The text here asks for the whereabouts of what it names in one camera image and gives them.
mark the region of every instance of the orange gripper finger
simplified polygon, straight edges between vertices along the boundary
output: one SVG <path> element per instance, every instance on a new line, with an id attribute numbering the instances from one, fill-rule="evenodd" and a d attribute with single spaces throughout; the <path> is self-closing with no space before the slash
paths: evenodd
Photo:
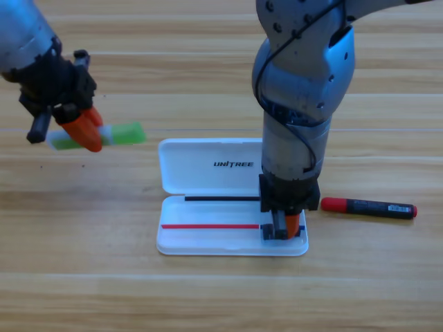
<path id="1" fill-rule="evenodd" d="M 286 229 L 288 230 L 288 239 L 292 239 L 300 229 L 300 215 L 286 216 Z"/>
<path id="2" fill-rule="evenodd" d="M 101 127 L 103 125 L 102 116 L 98 113 L 94 106 L 92 106 L 90 109 L 84 110 L 83 113 L 92 121 L 94 126 Z"/>
<path id="3" fill-rule="evenodd" d="M 62 124 L 62 128 L 78 144 L 92 152 L 102 149 L 102 140 L 97 126 L 85 113 L 75 121 Z"/>

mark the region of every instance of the wooden table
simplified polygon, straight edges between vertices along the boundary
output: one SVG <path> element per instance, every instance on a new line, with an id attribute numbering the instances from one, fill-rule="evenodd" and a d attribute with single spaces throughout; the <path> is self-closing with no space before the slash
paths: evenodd
<path id="1" fill-rule="evenodd" d="M 310 212 L 304 257 L 166 257 L 155 245 L 165 138 L 260 137 L 254 0 L 40 0 L 85 48 L 107 123 L 137 147 L 30 146 L 0 82 L 0 331 L 443 331 L 443 3 L 355 24 L 323 196 L 413 203 L 413 223 Z"/>

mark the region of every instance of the black cable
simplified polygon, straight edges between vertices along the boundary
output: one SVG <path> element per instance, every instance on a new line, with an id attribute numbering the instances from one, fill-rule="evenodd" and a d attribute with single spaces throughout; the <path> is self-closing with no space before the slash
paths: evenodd
<path id="1" fill-rule="evenodd" d="M 308 23 L 306 23 L 299 31 L 295 31 L 291 38 L 289 38 L 281 47 L 279 47 L 274 53 L 272 53 L 266 61 L 263 63 L 262 68 L 260 69 L 257 80 L 255 81 L 255 98 L 258 101 L 258 104 L 268 113 L 269 109 L 268 106 L 265 105 L 265 103 L 262 101 L 262 98 L 259 94 L 259 86 L 260 86 L 260 80 L 262 79 L 262 76 L 264 74 L 264 71 L 266 70 L 268 64 L 277 57 L 290 43 L 292 43 L 296 39 L 300 39 L 302 34 L 311 26 L 313 26 L 318 20 L 323 18 L 326 14 L 331 12 L 336 7 L 340 6 L 341 4 L 344 5 L 344 11 L 345 11 L 345 0 L 339 0 L 336 3 L 333 3 L 326 7 L 324 10 L 319 12 L 315 17 L 312 18 Z M 314 150 L 312 149 L 311 145 L 306 141 L 306 138 L 304 138 L 295 128 L 290 128 L 291 132 L 306 146 L 306 148 L 309 150 L 309 155 L 311 156 L 311 167 L 308 169 L 305 169 L 304 172 L 310 172 L 313 170 L 317 164 L 317 157 L 315 155 Z"/>

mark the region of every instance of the gray robot arm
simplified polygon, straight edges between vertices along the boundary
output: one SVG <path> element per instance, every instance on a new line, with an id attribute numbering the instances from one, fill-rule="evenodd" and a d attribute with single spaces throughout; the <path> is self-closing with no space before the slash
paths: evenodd
<path id="1" fill-rule="evenodd" d="M 0 74 L 21 87 L 19 101 L 34 117 L 27 139 L 43 142 L 51 118 L 83 147 L 101 150 L 93 107 L 96 83 L 88 73 L 89 55 L 62 57 L 62 43 L 32 0 L 0 0 Z"/>
<path id="2" fill-rule="evenodd" d="M 354 74 L 350 22 L 386 8 L 427 1 L 256 1 L 267 35 L 252 79 L 254 95 L 264 109 L 263 212 L 289 216 L 318 208 L 317 180 L 332 114 Z M 287 238 L 282 224 L 274 220 L 271 238 Z"/>

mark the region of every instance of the red marker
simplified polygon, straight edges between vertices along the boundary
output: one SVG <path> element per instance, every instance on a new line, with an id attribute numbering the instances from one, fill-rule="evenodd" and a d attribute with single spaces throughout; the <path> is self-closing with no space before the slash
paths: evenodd
<path id="1" fill-rule="evenodd" d="M 383 218 L 414 219 L 417 216 L 417 207 L 411 204 L 362 201 L 358 199 L 327 197 L 322 199 L 321 208 L 324 211 L 380 216 Z"/>

